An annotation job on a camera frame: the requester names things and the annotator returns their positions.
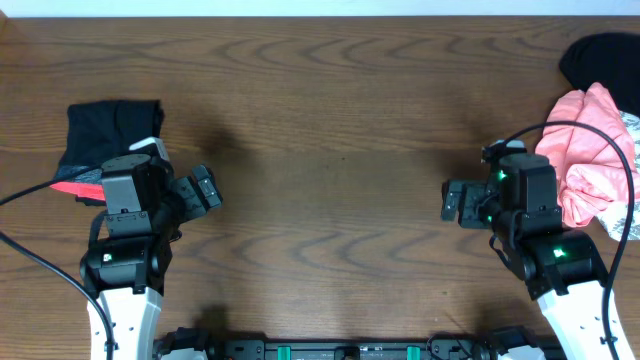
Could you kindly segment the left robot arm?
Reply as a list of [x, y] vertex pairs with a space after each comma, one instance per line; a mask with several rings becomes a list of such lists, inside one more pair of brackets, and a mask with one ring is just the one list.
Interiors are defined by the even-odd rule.
[[162, 311], [171, 244], [181, 224], [221, 205], [212, 171], [177, 178], [159, 156], [129, 154], [102, 166], [108, 235], [92, 234], [80, 273], [89, 294], [93, 359], [149, 359]]

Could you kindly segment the black leggings red waistband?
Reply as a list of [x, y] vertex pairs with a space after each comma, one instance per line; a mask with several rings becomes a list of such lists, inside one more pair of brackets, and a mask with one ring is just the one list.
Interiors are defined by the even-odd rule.
[[148, 137], [160, 136], [164, 112], [158, 100], [103, 100], [67, 109], [66, 150], [51, 186], [88, 206], [105, 203], [98, 166], [122, 156]]

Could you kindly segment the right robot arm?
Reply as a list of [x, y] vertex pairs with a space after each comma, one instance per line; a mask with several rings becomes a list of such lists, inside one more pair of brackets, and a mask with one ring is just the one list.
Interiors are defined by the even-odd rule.
[[566, 358], [633, 358], [615, 305], [602, 304], [608, 271], [592, 239], [564, 227], [546, 157], [504, 155], [486, 181], [448, 180], [442, 196], [443, 220], [491, 231], [491, 248], [524, 282]]

